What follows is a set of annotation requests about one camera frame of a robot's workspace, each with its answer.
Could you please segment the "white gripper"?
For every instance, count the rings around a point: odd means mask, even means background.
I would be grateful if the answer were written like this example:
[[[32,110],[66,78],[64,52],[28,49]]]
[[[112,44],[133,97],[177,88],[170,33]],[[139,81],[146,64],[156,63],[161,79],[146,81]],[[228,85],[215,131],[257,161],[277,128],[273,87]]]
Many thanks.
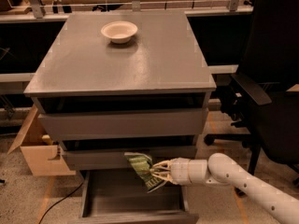
[[[152,165],[153,176],[165,182],[177,185],[204,184],[208,179],[206,160],[189,160],[177,158],[171,161],[160,161]]]

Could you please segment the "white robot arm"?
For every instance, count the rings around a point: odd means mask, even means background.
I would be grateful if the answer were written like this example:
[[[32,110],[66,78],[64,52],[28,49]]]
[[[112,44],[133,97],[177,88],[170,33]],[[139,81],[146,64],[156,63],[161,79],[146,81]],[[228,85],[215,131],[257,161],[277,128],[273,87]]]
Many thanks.
[[[264,208],[281,224],[299,224],[299,201],[244,170],[222,153],[208,160],[175,158],[155,163],[153,176],[176,185],[232,185]]]

